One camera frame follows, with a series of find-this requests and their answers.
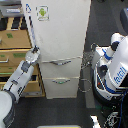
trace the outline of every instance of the freezer drawer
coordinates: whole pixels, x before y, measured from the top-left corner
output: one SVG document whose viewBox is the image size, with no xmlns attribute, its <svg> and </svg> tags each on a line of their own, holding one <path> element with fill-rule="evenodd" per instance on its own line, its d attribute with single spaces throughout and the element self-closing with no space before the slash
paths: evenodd
<svg viewBox="0 0 128 128">
<path fill-rule="evenodd" d="M 31 15 L 36 44 L 41 49 L 41 61 L 83 54 L 91 0 L 21 0 L 21 3 L 34 46 L 29 20 Z M 49 17 L 47 20 L 38 18 L 41 10 L 45 10 Z"/>
<path fill-rule="evenodd" d="M 42 78 L 80 76 L 81 58 L 51 61 L 39 64 Z"/>
<path fill-rule="evenodd" d="M 78 82 L 78 78 L 43 79 L 46 98 L 76 98 Z"/>
</svg>

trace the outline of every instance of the label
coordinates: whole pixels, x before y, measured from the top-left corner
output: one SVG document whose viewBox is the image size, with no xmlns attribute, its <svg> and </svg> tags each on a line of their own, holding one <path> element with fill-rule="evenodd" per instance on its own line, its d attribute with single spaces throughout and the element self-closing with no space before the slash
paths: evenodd
<svg viewBox="0 0 128 128">
<path fill-rule="evenodd" d="M 0 55 L 0 57 L 5 57 L 5 55 Z"/>
<path fill-rule="evenodd" d="M 114 74 L 114 77 L 113 77 L 114 82 L 118 86 L 120 86 L 120 84 L 122 83 L 126 74 L 127 74 L 127 70 L 122 65 L 118 66 L 117 71 L 116 71 L 116 73 Z"/>
<path fill-rule="evenodd" d="M 37 11 L 37 19 L 40 20 L 49 20 L 48 7 L 47 6 L 39 6 L 36 7 Z"/>
<path fill-rule="evenodd" d="M 26 53 L 13 53 L 14 58 L 24 58 Z"/>
<path fill-rule="evenodd" d="M 12 36 L 11 33 L 7 33 L 7 37 L 8 37 L 8 38 L 13 38 L 13 36 Z"/>
</svg>

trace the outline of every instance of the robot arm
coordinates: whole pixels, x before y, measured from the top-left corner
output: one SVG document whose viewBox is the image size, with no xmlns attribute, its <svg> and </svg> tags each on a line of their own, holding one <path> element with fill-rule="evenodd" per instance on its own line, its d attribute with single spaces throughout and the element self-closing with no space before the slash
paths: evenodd
<svg viewBox="0 0 128 128">
<path fill-rule="evenodd" d="M 35 46 L 27 52 L 25 61 L 21 61 L 16 71 L 0 91 L 0 128 L 9 127 L 14 119 L 14 103 L 19 101 L 37 64 L 40 50 Z"/>
<path fill-rule="evenodd" d="M 124 36 L 120 35 L 119 33 L 114 33 L 111 37 L 111 45 L 107 48 L 107 50 L 105 51 L 104 49 L 104 56 L 100 58 L 100 67 L 104 69 L 104 67 L 107 68 L 110 65 L 110 60 L 112 59 L 118 44 L 121 42 L 121 40 L 124 38 Z"/>
</svg>

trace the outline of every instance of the green sticker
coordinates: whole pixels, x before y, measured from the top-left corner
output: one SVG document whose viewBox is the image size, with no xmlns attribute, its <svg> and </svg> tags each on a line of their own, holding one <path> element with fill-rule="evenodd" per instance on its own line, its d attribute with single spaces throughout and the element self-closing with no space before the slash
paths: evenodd
<svg viewBox="0 0 128 128">
<path fill-rule="evenodd" d="M 46 11 L 43 8 L 41 8 L 39 13 L 41 14 L 41 16 L 44 16 L 46 14 Z"/>
<path fill-rule="evenodd" d="M 0 57 L 5 57 L 5 55 L 0 55 Z"/>
<path fill-rule="evenodd" d="M 58 82 L 58 84 L 64 84 L 64 82 Z"/>
<path fill-rule="evenodd" d="M 24 58 L 26 53 L 13 53 L 14 58 Z"/>
<path fill-rule="evenodd" d="M 10 67 L 10 68 L 8 68 L 8 69 L 12 69 L 12 68 Z"/>
<path fill-rule="evenodd" d="M 11 33 L 7 33 L 7 37 L 8 37 L 8 38 L 13 38 L 13 36 L 12 36 Z"/>
</svg>

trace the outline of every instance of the logo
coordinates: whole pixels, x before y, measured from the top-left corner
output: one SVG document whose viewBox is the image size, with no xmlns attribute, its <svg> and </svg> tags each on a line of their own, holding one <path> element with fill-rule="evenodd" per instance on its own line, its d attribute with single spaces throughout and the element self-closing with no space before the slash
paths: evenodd
<svg viewBox="0 0 128 128">
<path fill-rule="evenodd" d="M 26 12 L 31 13 L 31 8 L 30 8 L 29 4 L 26 4 Z"/>
<path fill-rule="evenodd" d="M 45 11 L 43 8 L 41 8 L 40 11 L 39 11 L 39 13 L 40 13 L 42 16 L 44 16 L 44 15 L 46 14 L 46 11 Z"/>
<path fill-rule="evenodd" d="M 119 72 L 116 74 L 117 76 L 114 77 L 115 82 L 119 84 L 123 79 L 123 77 L 125 76 L 125 74 L 126 74 L 126 69 L 124 67 L 120 67 Z"/>
</svg>

